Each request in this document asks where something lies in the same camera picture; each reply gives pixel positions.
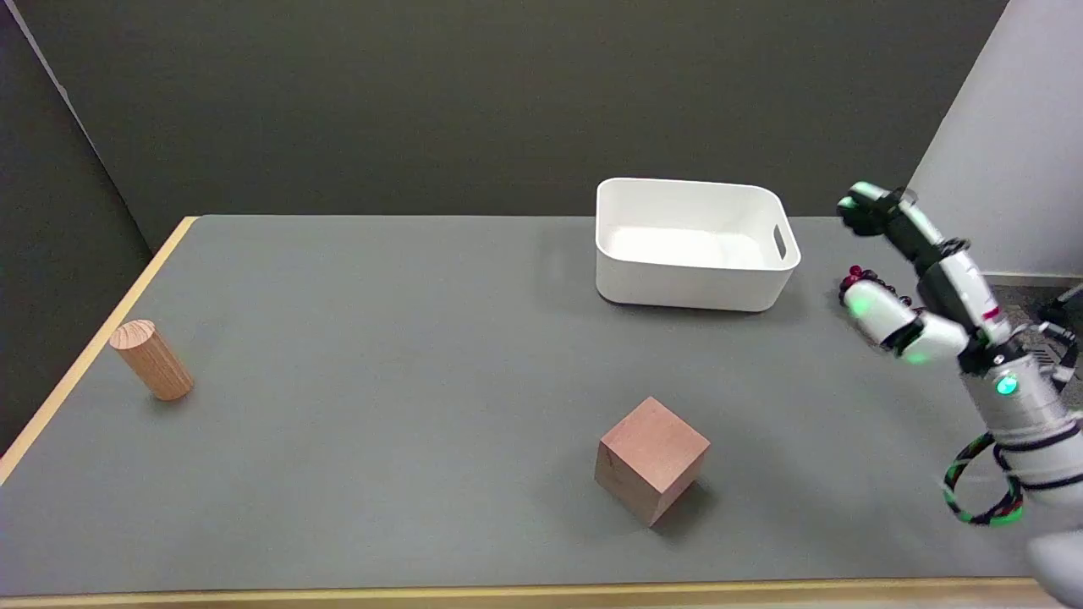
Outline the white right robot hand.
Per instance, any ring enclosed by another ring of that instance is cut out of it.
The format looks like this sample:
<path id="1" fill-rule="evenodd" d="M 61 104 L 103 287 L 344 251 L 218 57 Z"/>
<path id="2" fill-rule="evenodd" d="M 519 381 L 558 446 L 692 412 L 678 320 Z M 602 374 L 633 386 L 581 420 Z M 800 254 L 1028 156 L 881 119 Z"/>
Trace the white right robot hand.
<path id="1" fill-rule="evenodd" d="M 859 238 L 888 239 L 917 277 L 921 311 L 878 280 L 845 282 L 844 308 L 872 342 L 910 364 L 955 359 L 960 370 L 976 376 L 1025 357 L 970 257 L 970 242 L 944 238 L 909 190 L 859 182 L 836 212 Z"/>

